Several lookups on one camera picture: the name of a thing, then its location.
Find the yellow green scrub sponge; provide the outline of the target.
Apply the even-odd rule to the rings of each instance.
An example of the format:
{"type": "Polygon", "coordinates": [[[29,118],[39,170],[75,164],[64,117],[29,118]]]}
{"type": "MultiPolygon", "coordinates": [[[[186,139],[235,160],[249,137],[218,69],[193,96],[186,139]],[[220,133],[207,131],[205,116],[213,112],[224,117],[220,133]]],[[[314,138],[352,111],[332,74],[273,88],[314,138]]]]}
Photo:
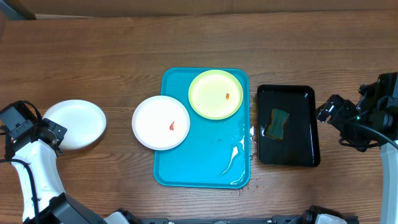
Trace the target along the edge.
{"type": "Polygon", "coordinates": [[[272,139],[283,140],[284,128],[288,119],[288,112],[280,109],[273,109],[266,129],[266,136],[272,139]]]}

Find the white plate with ketchup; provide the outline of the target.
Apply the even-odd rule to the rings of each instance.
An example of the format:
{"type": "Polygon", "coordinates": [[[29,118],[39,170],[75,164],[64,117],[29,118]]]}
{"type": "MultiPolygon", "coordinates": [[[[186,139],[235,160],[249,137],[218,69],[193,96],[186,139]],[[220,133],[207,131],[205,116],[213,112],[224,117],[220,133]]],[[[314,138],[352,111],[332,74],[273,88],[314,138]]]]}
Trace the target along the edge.
{"type": "Polygon", "coordinates": [[[170,96],[153,96],[135,109],[132,130],[137,140],[156,151],[177,147],[187,137],[190,117],[187,109],[170,96]]]}

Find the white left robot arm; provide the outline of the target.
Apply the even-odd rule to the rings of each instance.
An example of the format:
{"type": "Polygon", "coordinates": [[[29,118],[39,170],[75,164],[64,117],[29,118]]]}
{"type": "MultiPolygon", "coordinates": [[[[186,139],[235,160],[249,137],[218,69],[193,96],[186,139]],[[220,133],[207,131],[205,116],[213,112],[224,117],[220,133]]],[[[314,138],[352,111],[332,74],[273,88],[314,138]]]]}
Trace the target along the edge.
{"type": "Polygon", "coordinates": [[[57,153],[67,129],[45,118],[6,121],[4,162],[17,170],[24,198],[24,223],[106,223],[65,193],[57,153]]]}

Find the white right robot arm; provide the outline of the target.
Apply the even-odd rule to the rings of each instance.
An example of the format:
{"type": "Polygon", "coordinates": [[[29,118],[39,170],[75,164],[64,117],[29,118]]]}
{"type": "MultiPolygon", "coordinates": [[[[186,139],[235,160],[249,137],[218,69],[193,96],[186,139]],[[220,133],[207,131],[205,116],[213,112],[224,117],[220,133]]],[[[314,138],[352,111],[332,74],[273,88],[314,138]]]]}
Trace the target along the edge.
{"type": "Polygon", "coordinates": [[[377,81],[359,88],[354,104],[331,95],[315,110],[317,120],[340,132],[339,143],[365,152],[379,147],[383,190],[381,223],[397,223],[397,73],[382,73],[377,81]]]}

